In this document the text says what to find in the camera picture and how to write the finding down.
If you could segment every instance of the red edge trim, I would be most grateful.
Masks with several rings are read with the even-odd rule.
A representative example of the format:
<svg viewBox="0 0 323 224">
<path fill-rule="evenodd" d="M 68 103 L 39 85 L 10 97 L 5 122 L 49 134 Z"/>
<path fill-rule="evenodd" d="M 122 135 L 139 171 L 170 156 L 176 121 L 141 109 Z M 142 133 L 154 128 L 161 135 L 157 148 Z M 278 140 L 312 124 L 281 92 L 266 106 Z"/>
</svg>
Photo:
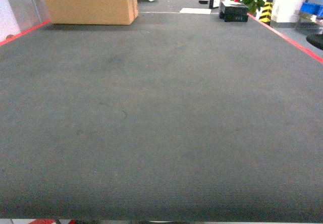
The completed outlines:
<svg viewBox="0 0 323 224">
<path fill-rule="evenodd" d="M 285 36 L 284 34 L 280 33 L 279 31 L 276 31 L 273 27 L 270 27 L 269 25 L 265 24 L 264 22 L 261 22 L 260 20 L 257 20 L 253 15 L 248 14 L 252 19 L 254 19 L 256 22 L 260 23 L 264 27 L 268 28 L 270 31 L 274 32 L 275 34 L 279 35 L 281 38 L 292 44 L 293 46 L 297 47 L 302 52 L 306 53 L 310 57 L 314 58 L 315 60 L 319 61 L 321 64 L 323 64 L 323 59 L 313 53 L 310 49 L 303 47 L 302 45 L 298 44 L 296 41 L 292 40 L 291 38 Z"/>
<path fill-rule="evenodd" d="M 32 221 L 30 224 L 52 224 L 54 222 L 55 220 L 53 219 L 38 219 L 38 220 Z"/>
<path fill-rule="evenodd" d="M 0 46 L 3 46 L 3 45 L 5 45 L 5 44 L 7 44 L 8 42 L 11 42 L 11 41 L 13 41 L 13 40 L 15 40 L 15 39 L 17 39 L 17 38 L 19 38 L 19 37 L 21 37 L 21 36 L 23 36 L 23 35 L 25 35 L 25 34 L 27 34 L 27 33 L 31 32 L 31 31 L 33 31 L 33 30 L 36 30 L 37 28 L 39 28 L 39 27 L 41 27 L 41 26 L 43 26 L 43 25 L 46 25 L 46 24 L 48 24 L 49 22 L 50 22 L 50 20 L 48 20 L 48 21 L 44 21 L 43 23 L 40 23 L 40 24 L 39 24 L 39 25 L 37 25 L 37 26 L 33 26 L 33 27 L 29 28 L 28 30 L 25 30 L 25 31 L 23 31 L 23 32 L 21 32 L 21 33 L 19 33 L 19 34 L 15 35 L 15 36 L 13 36 L 13 37 L 11 37 L 11 38 L 7 39 L 7 40 L 0 41 Z"/>
</svg>

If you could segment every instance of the cardboard box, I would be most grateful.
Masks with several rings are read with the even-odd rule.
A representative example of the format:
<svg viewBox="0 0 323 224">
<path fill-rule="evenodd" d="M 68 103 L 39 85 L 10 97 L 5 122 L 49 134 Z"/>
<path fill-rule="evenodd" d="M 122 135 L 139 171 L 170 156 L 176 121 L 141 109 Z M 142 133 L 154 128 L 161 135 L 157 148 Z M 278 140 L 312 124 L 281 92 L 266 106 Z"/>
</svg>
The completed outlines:
<svg viewBox="0 0 323 224">
<path fill-rule="evenodd" d="M 137 0 L 45 0 L 55 24 L 130 25 Z"/>
</svg>

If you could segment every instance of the black box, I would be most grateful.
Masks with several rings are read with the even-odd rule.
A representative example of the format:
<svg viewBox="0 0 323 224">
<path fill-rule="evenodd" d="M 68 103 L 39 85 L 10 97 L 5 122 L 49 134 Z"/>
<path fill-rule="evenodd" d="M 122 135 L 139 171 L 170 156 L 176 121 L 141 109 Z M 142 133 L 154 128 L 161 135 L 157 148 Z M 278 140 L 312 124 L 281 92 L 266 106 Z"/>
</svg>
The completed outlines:
<svg viewBox="0 0 323 224">
<path fill-rule="evenodd" d="M 247 22 L 249 18 L 248 15 L 224 14 L 222 11 L 219 13 L 219 17 L 225 22 Z"/>
<path fill-rule="evenodd" d="M 247 15 L 249 8 L 244 3 L 222 1 L 220 10 L 224 14 Z"/>
</svg>

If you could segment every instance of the gray fabric mat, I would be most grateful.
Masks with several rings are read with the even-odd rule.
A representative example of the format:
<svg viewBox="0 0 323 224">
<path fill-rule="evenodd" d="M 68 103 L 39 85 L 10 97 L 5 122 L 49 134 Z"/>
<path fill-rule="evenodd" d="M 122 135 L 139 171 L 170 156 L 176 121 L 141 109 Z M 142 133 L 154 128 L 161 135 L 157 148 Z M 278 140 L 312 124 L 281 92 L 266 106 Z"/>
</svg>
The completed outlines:
<svg viewBox="0 0 323 224">
<path fill-rule="evenodd" d="M 33 31 L 0 47 L 0 218 L 322 222 L 322 76 L 253 20 Z"/>
</svg>

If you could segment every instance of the blue storage crate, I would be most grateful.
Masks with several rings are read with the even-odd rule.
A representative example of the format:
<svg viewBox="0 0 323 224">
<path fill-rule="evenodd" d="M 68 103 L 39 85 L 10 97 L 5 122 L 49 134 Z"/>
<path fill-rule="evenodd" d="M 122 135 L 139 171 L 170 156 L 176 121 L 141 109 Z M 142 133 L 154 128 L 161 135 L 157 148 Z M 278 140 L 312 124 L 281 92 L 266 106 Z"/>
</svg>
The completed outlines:
<svg viewBox="0 0 323 224">
<path fill-rule="evenodd" d="M 323 6 L 320 6 L 320 7 L 319 7 L 319 10 L 318 10 L 317 16 L 323 16 Z"/>
<path fill-rule="evenodd" d="M 301 11 L 308 14 L 316 15 L 319 11 L 319 5 L 304 2 L 301 7 Z"/>
</svg>

